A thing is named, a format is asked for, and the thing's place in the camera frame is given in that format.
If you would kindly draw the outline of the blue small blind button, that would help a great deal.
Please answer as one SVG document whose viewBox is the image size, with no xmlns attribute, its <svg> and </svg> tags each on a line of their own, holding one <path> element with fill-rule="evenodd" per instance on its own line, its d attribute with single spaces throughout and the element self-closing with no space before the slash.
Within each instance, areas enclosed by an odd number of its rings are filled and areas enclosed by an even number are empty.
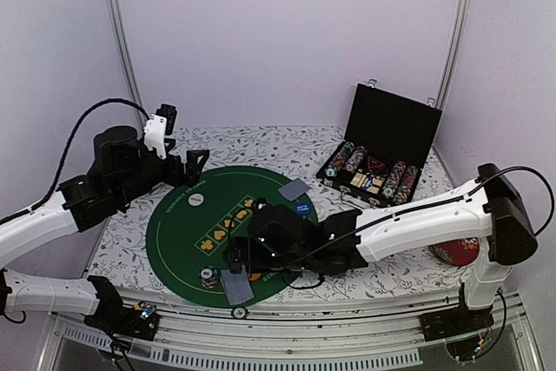
<svg viewBox="0 0 556 371">
<path fill-rule="evenodd" d="M 310 202 L 298 202 L 295 204 L 295 213 L 297 215 L 305 216 L 312 212 L 312 205 Z"/>
</svg>

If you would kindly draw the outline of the white dealer button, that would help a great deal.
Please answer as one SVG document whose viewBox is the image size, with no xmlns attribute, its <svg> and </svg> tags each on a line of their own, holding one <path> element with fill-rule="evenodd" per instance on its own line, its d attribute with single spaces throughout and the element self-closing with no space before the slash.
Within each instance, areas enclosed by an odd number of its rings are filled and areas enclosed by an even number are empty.
<svg viewBox="0 0 556 371">
<path fill-rule="evenodd" d="M 204 195 L 201 193 L 194 193 L 189 196 L 188 204 L 192 207 L 198 207 L 203 204 L 205 198 Z"/>
</svg>

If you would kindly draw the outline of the dealt cards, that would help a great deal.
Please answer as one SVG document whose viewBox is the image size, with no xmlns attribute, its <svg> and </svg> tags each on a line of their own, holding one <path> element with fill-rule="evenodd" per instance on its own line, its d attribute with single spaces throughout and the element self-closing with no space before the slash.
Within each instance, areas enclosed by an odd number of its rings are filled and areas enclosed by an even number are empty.
<svg viewBox="0 0 556 371">
<path fill-rule="evenodd" d="M 296 178 L 278 189 L 280 195 L 292 202 L 306 194 L 310 187 L 300 178 Z"/>
<path fill-rule="evenodd" d="M 230 306 L 239 306 L 255 298 L 246 271 L 235 274 L 222 270 L 220 282 Z"/>
</svg>

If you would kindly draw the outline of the chip stack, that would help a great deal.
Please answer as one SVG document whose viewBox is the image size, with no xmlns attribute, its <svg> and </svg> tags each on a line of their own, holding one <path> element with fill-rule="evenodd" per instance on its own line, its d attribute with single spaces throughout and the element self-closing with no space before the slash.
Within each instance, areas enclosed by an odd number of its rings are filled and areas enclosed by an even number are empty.
<svg viewBox="0 0 556 371">
<path fill-rule="evenodd" d="M 199 271 L 199 279 L 203 289 L 216 289 L 219 284 L 218 270 L 211 266 L 203 267 Z"/>
</svg>

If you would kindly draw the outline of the orange big blind button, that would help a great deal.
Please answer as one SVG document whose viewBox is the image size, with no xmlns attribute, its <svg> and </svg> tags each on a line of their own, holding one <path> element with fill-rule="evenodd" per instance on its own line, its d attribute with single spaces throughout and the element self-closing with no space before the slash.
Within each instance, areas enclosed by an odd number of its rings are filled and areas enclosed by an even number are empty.
<svg viewBox="0 0 556 371">
<path fill-rule="evenodd" d="M 260 278 L 261 278 L 261 274 L 260 274 L 260 273 L 251 273 L 251 274 L 248 274 L 248 279 L 249 279 L 251 282 L 255 282 L 255 281 L 259 280 Z"/>
</svg>

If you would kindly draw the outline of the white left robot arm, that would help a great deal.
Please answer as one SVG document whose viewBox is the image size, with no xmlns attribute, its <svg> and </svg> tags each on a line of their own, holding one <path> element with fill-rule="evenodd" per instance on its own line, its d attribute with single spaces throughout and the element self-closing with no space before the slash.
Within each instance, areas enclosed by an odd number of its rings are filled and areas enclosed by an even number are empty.
<svg viewBox="0 0 556 371">
<path fill-rule="evenodd" d="M 70 146 L 87 116 L 110 104 L 140 110 L 122 98 L 93 104 L 77 119 L 64 145 L 54 178 L 37 202 L 1 220 L 1 314 L 30 311 L 67 312 L 99 321 L 111 331 L 129 324 L 129 308 L 102 276 L 81 278 L 69 263 L 71 255 L 48 260 L 61 240 L 99 231 L 113 215 L 161 184 L 192 187 L 201 180 L 207 150 L 173 154 L 175 106 L 162 104 L 146 116 L 141 130 L 110 127 L 93 139 L 93 162 L 84 174 L 62 180 Z"/>
</svg>

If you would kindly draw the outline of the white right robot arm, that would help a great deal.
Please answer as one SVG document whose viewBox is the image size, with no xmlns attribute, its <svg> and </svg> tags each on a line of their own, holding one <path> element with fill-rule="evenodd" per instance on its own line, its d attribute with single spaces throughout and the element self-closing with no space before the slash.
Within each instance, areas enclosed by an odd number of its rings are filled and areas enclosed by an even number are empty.
<svg viewBox="0 0 556 371">
<path fill-rule="evenodd" d="M 235 274 L 303 269 L 338 275 L 390 255 L 468 238 L 479 240 L 473 272 L 460 285 L 459 304 L 422 324 L 449 324 L 458 333 L 489 323 L 497 291 L 512 267 L 538 249 L 512 168 L 492 163 L 443 195 L 384 209 L 350 209 L 313 223 L 284 205 L 257 200 L 245 236 L 232 236 L 224 260 Z"/>
</svg>

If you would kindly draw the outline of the green round poker mat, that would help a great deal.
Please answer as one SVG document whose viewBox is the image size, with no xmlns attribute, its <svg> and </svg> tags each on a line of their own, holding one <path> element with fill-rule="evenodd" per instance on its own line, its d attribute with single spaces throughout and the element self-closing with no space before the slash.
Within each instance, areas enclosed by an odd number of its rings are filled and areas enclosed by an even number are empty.
<svg viewBox="0 0 556 371">
<path fill-rule="evenodd" d="M 258 198 L 295 211 L 298 202 L 310 202 L 303 217 L 315 222 L 316 210 L 308 195 L 290 202 L 278 189 L 289 179 L 269 169 L 228 166 L 204 172 L 192 188 L 172 189 L 156 206 L 146 232 L 149 264 L 162 284 L 181 298 L 209 308 L 229 308 L 221 286 L 203 289 L 199 271 L 211 266 L 226 269 L 223 251 L 231 236 L 245 236 L 250 206 Z M 188 204 L 194 193 L 204 195 L 198 207 Z"/>
</svg>

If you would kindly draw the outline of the boxed card deck in case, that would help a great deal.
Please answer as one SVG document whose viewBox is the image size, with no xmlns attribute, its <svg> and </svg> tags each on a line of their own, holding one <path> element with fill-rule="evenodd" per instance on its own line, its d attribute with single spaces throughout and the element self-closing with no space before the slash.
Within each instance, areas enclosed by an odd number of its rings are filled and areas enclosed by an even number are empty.
<svg viewBox="0 0 556 371">
<path fill-rule="evenodd" d="M 357 189 L 366 191 L 373 195 L 378 195 L 384 182 L 385 178 L 383 176 L 357 173 L 352 178 L 350 184 L 355 186 Z"/>
</svg>

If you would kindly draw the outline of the red triangle all-in marker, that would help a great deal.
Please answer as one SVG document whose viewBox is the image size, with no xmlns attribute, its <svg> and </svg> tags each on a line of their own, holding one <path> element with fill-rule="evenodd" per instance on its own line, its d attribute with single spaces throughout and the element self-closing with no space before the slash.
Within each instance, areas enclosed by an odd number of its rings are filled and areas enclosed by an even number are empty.
<svg viewBox="0 0 556 371">
<path fill-rule="evenodd" d="M 386 167 L 384 162 L 380 162 L 371 156 L 367 156 L 366 169 L 371 173 L 379 173 Z"/>
</svg>

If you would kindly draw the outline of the black poker chip case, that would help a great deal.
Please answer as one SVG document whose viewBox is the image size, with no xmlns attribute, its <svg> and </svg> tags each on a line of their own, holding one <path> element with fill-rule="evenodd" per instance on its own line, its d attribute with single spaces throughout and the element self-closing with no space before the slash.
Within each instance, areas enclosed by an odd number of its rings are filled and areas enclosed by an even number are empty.
<svg viewBox="0 0 556 371">
<path fill-rule="evenodd" d="M 433 140 L 440 125 L 442 111 L 434 106 L 417 102 L 370 85 L 358 84 L 347 120 L 347 127 L 339 145 L 322 164 L 316 178 L 323 185 L 350 195 L 377 208 L 393 206 L 393 198 L 357 189 L 350 184 L 357 173 L 383 176 L 385 181 L 398 161 L 407 168 L 415 166 L 419 170 L 407 202 L 414 196 L 424 169 Z M 354 174 L 343 169 L 334 176 L 325 175 L 325 168 L 345 142 L 352 142 L 354 149 L 363 146 L 367 155 Z M 384 162 L 386 167 L 379 173 L 366 169 L 367 156 Z"/>
</svg>

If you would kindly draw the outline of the red floral bowl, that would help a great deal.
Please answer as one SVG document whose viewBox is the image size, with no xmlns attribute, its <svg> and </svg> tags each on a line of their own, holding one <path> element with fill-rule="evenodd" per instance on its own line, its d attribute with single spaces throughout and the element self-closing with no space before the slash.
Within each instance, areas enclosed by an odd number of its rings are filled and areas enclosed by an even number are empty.
<svg viewBox="0 0 556 371">
<path fill-rule="evenodd" d="M 462 267 L 471 264 L 478 257 L 480 242 L 476 238 L 467 238 L 434 244 L 429 249 L 441 262 Z"/>
</svg>

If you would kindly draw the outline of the aluminium left corner post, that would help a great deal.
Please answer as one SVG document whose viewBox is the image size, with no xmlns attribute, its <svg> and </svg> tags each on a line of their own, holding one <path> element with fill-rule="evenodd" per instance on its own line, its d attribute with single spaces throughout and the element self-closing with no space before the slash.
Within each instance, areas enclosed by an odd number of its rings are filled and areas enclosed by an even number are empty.
<svg viewBox="0 0 556 371">
<path fill-rule="evenodd" d="M 140 108 L 143 108 L 142 97 L 138 88 L 136 74 L 129 52 L 129 45 L 125 33 L 120 1 L 106 0 L 106 3 L 108 6 L 109 19 L 111 21 L 112 30 L 116 42 L 116 50 L 122 66 L 124 82 L 129 94 L 129 100 L 138 105 Z"/>
</svg>

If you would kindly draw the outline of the aluminium corner post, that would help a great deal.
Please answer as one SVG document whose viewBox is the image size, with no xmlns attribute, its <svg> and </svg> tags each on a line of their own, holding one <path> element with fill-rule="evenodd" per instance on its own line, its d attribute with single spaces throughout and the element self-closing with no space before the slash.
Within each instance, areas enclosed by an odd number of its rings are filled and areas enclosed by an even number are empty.
<svg viewBox="0 0 556 371">
<path fill-rule="evenodd" d="M 129 94 L 129 100 L 138 105 L 140 108 L 143 108 L 142 97 L 138 88 L 136 74 L 129 52 L 129 45 L 125 33 L 120 1 L 106 0 L 106 3 L 108 6 L 109 19 L 111 21 L 112 30 L 116 42 L 116 50 L 122 66 L 124 82 Z"/>
<path fill-rule="evenodd" d="M 467 22 L 468 11 L 471 0 L 457 0 L 453 28 L 448 44 L 447 58 L 440 79 L 435 107 L 444 110 L 447 106 L 450 89 L 453 83 L 453 76 L 463 41 L 463 35 Z"/>
</svg>

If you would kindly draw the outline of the aluminium right corner post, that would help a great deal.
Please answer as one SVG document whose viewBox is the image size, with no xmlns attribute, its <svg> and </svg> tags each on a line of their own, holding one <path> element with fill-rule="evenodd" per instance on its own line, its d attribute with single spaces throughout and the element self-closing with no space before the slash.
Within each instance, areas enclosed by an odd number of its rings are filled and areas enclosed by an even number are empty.
<svg viewBox="0 0 556 371">
<path fill-rule="evenodd" d="M 440 79 L 435 107 L 444 110 L 447 106 L 450 89 L 453 83 L 453 76 L 463 41 L 463 35 L 467 22 L 468 11 L 471 0 L 457 0 L 453 28 L 448 44 L 447 58 Z"/>
</svg>

